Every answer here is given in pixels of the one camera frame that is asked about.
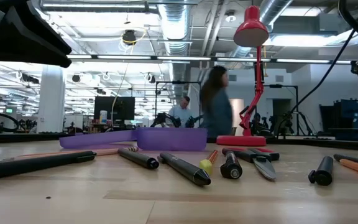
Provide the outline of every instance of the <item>ceiling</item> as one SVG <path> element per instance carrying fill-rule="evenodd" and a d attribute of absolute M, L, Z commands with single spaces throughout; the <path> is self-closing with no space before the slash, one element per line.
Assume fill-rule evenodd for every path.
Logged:
<path fill-rule="evenodd" d="M 49 4 L 62 4 L 73 1 L 44 1 Z M 358 9 L 358 1 L 348 1 L 350 9 Z M 232 41 L 232 37 L 237 27 L 243 22 L 244 10 L 252 4 L 252 1 L 230 1 L 227 5 L 228 10 L 234 11 L 236 20 L 228 22 L 223 19 L 218 32 L 218 40 L 215 41 L 211 54 L 224 53 L 229 55 L 237 48 Z M 336 14 L 337 1 L 317 1 L 317 0 L 294 0 L 282 16 L 275 23 L 271 42 L 265 43 L 265 56 L 275 58 L 296 58 L 296 59 L 333 59 L 340 49 L 341 40 L 345 33 L 340 35 L 330 34 L 333 42 L 329 47 L 305 47 L 313 45 L 314 39 L 307 40 L 303 38 L 302 43 L 295 44 L 296 47 L 286 46 L 275 42 L 275 31 L 279 30 L 283 35 L 282 27 L 294 27 L 293 24 L 285 25 L 286 19 L 296 21 L 316 21 L 317 18 L 323 18 L 326 14 L 336 16 L 338 24 L 337 34 L 348 30 L 348 26 Z M 210 11 L 213 6 L 212 0 L 200 1 L 198 5 L 191 8 L 190 37 L 188 39 L 190 50 L 189 55 L 200 56 L 206 35 L 206 24 L 210 19 L 215 19 L 214 27 L 217 23 L 219 11 L 215 18 L 211 18 Z M 73 54 L 133 54 L 133 55 L 166 55 L 164 36 L 161 29 L 161 20 L 157 14 L 126 13 L 116 11 L 111 12 L 74 12 L 61 10 L 43 11 L 41 13 L 52 28 L 54 28 L 72 47 Z M 123 44 L 121 35 L 125 30 L 134 30 L 137 38 L 136 44 L 131 48 Z M 354 36 L 350 46 L 344 51 L 341 59 L 358 59 L 358 36 Z M 298 65 L 292 64 L 272 64 L 270 68 L 285 68 L 288 72 L 298 68 Z M 67 76 L 66 91 L 66 112 L 93 114 L 92 97 L 100 95 L 95 87 L 105 90 L 106 95 L 115 96 L 136 96 L 137 111 L 142 116 L 152 116 L 154 113 L 155 84 L 149 83 L 145 77 L 153 75 L 156 80 L 171 81 L 169 63 L 107 63 L 107 62 L 73 62 L 69 68 L 65 69 Z M 0 107 L 3 105 L 28 105 L 19 110 L 22 114 L 34 114 L 37 112 L 39 103 L 40 85 L 21 81 L 21 74 L 30 75 L 42 82 L 42 65 L 30 63 L 0 62 Z M 72 80 L 74 75 L 81 77 L 80 82 Z M 118 93 L 118 87 L 122 82 L 122 90 Z M 168 111 L 175 96 L 172 93 L 171 84 L 166 88 L 170 91 L 163 91 L 158 96 L 158 111 Z M 176 88 L 175 91 L 185 90 L 185 86 Z"/>

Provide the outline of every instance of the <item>desk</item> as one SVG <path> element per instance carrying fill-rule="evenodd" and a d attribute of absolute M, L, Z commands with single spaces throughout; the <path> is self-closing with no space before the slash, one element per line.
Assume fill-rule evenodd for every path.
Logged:
<path fill-rule="evenodd" d="M 209 144 L 207 150 L 220 149 Z M 312 146 L 269 146 L 281 154 L 277 181 L 240 161 L 239 180 L 221 177 L 221 154 L 212 184 L 197 187 L 172 168 L 144 169 L 117 155 L 0 179 L 0 223 L 22 224 L 358 224 L 358 173 L 334 161 L 334 182 L 309 184 L 323 156 L 358 151 Z M 0 144 L 0 159 L 59 151 L 58 141 Z M 146 152 L 156 156 L 158 152 Z M 175 152 L 198 164 L 208 152 Z"/>

